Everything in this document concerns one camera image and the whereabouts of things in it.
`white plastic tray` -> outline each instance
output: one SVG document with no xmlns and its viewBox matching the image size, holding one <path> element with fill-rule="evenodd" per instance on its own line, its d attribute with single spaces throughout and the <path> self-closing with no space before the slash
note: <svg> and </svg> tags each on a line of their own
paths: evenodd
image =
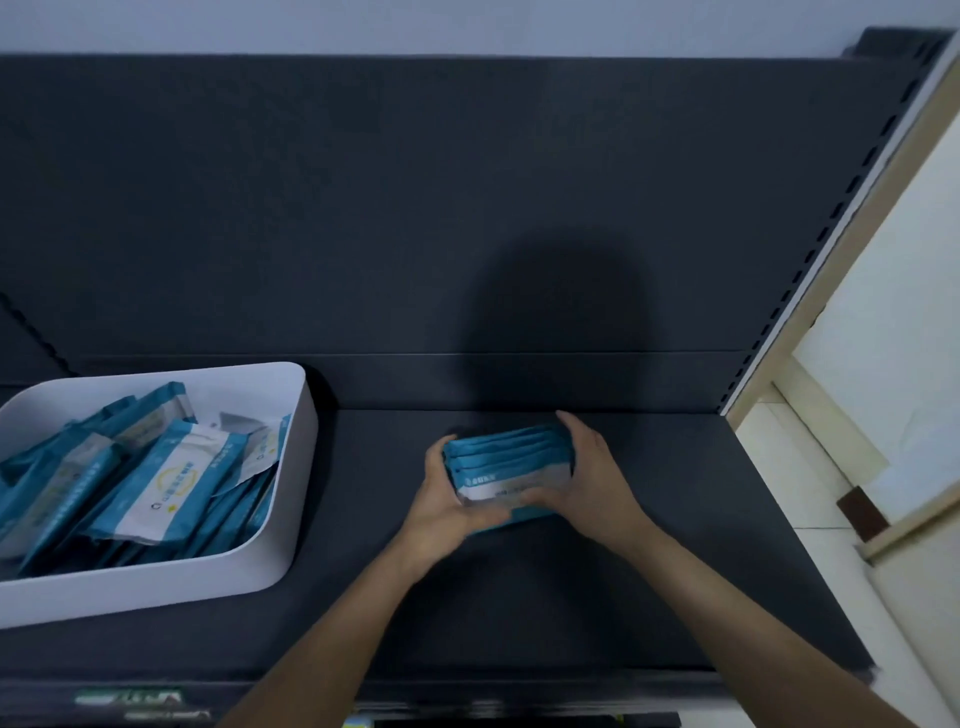
<svg viewBox="0 0 960 728">
<path fill-rule="evenodd" d="M 126 612 L 275 584 L 293 561 L 317 443 L 317 413 L 303 368 L 291 362 L 122 376 L 55 379 L 0 407 L 0 460 L 39 442 L 112 400 L 182 381 L 202 425 L 223 413 L 255 420 L 293 414 L 270 511 L 253 538 L 227 553 L 0 582 L 0 628 Z"/>
</svg>

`lower shelf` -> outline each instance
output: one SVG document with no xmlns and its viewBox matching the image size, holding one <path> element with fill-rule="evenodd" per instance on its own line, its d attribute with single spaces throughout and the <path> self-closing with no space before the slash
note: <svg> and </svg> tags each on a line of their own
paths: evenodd
<svg viewBox="0 0 960 728">
<path fill-rule="evenodd" d="M 28 695 L 35 694 L 50 701 L 49 691 L 78 685 L 217 683 L 228 704 L 396 532 L 430 443 L 447 432 L 548 417 L 323 414 L 299 552 L 283 579 L 255 594 L 0 632 L 0 715 L 12 714 L 10 700 L 33 703 Z M 842 667 L 872 666 L 722 418 L 584 419 L 605 435 L 637 499 L 666 530 Z M 569 681 L 597 700 L 604 690 L 615 700 L 658 686 L 719 685 L 706 656 L 643 580 L 558 517 L 470 537 L 429 573 L 400 606 L 359 699 L 429 702 L 470 684 L 490 699 L 543 705 L 551 695 L 564 702 Z M 46 704 L 66 707 L 67 700 L 61 694 Z"/>
</svg>

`forearm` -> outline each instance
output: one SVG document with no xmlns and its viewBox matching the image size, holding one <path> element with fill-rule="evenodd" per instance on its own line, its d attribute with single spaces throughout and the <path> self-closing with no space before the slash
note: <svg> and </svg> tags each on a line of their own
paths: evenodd
<svg viewBox="0 0 960 728">
<path fill-rule="evenodd" d="M 757 726 L 913 725 L 652 524 L 623 549 Z"/>
<path fill-rule="evenodd" d="M 388 546 L 221 726 L 339 728 L 390 618 L 417 577 L 403 548 Z"/>
</svg>

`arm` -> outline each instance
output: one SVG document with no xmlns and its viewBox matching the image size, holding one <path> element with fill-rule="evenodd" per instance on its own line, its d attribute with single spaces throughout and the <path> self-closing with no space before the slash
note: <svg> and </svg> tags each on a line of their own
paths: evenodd
<svg viewBox="0 0 960 728">
<path fill-rule="evenodd" d="M 326 614 L 221 721 L 221 728 L 340 728 L 380 639 L 410 587 L 468 534 L 503 523 L 506 508 L 464 508 L 446 476 L 444 437 L 403 526 Z"/>
<path fill-rule="evenodd" d="M 640 509 L 603 437 L 558 414 L 577 452 L 573 480 L 562 491 L 528 491 L 526 501 L 557 511 L 630 562 L 690 630 L 757 726 L 913 726 L 660 530 Z"/>
</svg>

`teal packet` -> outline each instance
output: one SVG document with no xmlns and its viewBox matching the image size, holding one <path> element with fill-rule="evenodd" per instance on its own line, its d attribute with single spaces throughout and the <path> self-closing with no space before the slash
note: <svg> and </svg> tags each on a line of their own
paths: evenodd
<svg viewBox="0 0 960 728">
<path fill-rule="evenodd" d="M 44 526 L 33 547 L 20 564 L 20 574 L 30 574 L 43 562 L 44 554 L 52 550 L 69 531 L 77 515 L 92 500 L 100 485 L 122 462 L 124 450 L 113 444 L 101 451 L 87 466 L 69 493 L 60 502 L 54 515 Z"/>
<path fill-rule="evenodd" d="M 178 551 L 169 546 L 146 546 L 134 559 L 136 564 L 158 564 L 161 561 L 176 561 Z"/>
<path fill-rule="evenodd" d="M 537 506 L 513 507 L 529 488 L 563 488 L 572 475 L 572 452 L 567 448 L 541 449 L 516 460 L 457 471 L 453 487 L 467 506 L 494 501 L 511 506 L 509 523 L 519 523 L 553 514 Z"/>
<path fill-rule="evenodd" d="M 213 497 L 220 497 L 229 493 L 255 475 L 269 470 L 274 466 L 274 463 L 279 462 L 289 426 L 290 415 L 286 415 L 276 424 L 266 425 L 252 432 L 250 439 L 247 440 L 247 445 L 244 447 L 243 458 L 239 466 L 230 472 L 230 475 L 217 488 Z"/>
<path fill-rule="evenodd" d="M 478 446 L 498 443 L 501 440 L 510 442 L 522 437 L 556 435 L 563 438 L 563 430 L 560 425 L 533 425 L 530 427 L 522 427 L 521 429 L 507 430 L 506 432 L 495 432 L 492 435 L 465 437 L 446 443 L 446 445 L 444 445 L 444 455 L 456 457 L 461 453 L 469 453 L 471 449 L 475 449 Z"/>
<path fill-rule="evenodd" d="M 448 462 L 451 460 L 455 462 L 462 457 L 525 448 L 531 445 L 571 447 L 569 433 L 564 437 L 559 432 L 535 432 L 531 435 L 521 435 L 516 438 L 501 438 L 483 443 L 474 443 L 472 439 L 467 439 L 462 442 L 452 440 L 447 444 L 452 445 L 457 442 L 460 442 L 460 447 L 458 448 L 444 447 L 444 457 L 447 458 Z"/>
<path fill-rule="evenodd" d="M 148 546 L 182 543 L 247 438 L 174 420 L 84 534 Z"/>
<path fill-rule="evenodd" d="M 169 381 L 95 429 L 133 450 L 150 445 L 177 420 L 197 422 L 183 382 Z"/>
<path fill-rule="evenodd" d="M 33 465 L 34 460 L 36 460 L 40 452 L 57 440 L 58 437 L 60 437 L 71 427 L 79 425 L 81 427 L 91 429 L 93 426 L 98 425 L 104 420 L 119 414 L 135 401 L 136 397 L 133 396 L 121 397 L 119 400 L 112 401 L 107 406 L 97 410 L 85 420 L 81 420 L 79 422 L 69 422 L 59 432 L 51 435 L 46 440 L 37 443 L 31 448 L 22 450 L 16 455 L 11 455 L 2 463 L 0 463 L 0 485 L 6 484 L 10 487 L 16 485 L 17 481 L 23 477 L 24 474 L 26 474 L 26 472 L 30 469 L 30 466 Z"/>
<path fill-rule="evenodd" d="M 488 468 L 497 463 L 506 463 L 526 455 L 533 455 L 542 450 L 561 450 L 569 455 L 571 448 L 563 441 L 539 441 L 531 445 L 524 445 L 511 449 L 498 449 L 489 452 L 481 452 L 475 455 L 458 455 L 446 461 L 447 469 L 451 474 L 462 470 L 473 470 L 475 468 Z"/>
<path fill-rule="evenodd" d="M 80 425 L 68 427 L 43 448 L 4 499 L 0 559 L 21 558 L 94 458 L 113 442 Z"/>
<path fill-rule="evenodd" d="M 257 502 L 256 506 L 254 506 L 250 520 L 247 521 L 247 525 L 244 526 L 244 543 L 256 536 L 257 532 L 263 527 L 263 524 L 267 522 L 267 514 L 270 512 L 270 501 L 271 498 L 274 497 L 275 480 L 276 474 L 274 474 L 274 476 L 270 479 L 270 485 L 267 486 L 267 490 L 263 492 L 263 496 L 260 497 L 260 501 Z"/>
<path fill-rule="evenodd" d="M 178 558 L 192 559 L 203 551 L 252 485 L 253 480 L 247 480 L 240 483 L 238 487 L 230 488 L 223 497 L 211 498 L 204 511 L 204 517 L 190 536 L 190 540 L 178 552 Z"/>
<path fill-rule="evenodd" d="M 201 551 L 202 556 L 225 553 L 237 546 L 240 536 L 247 525 L 247 521 L 251 517 L 253 508 L 262 497 L 263 492 L 268 490 L 272 480 L 273 473 L 271 471 L 261 473 L 253 479 L 253 484 L 247 489 L 243 497 L 237 501 L 237 504 L 233 506 L 227 519 Z"/>
</svg>

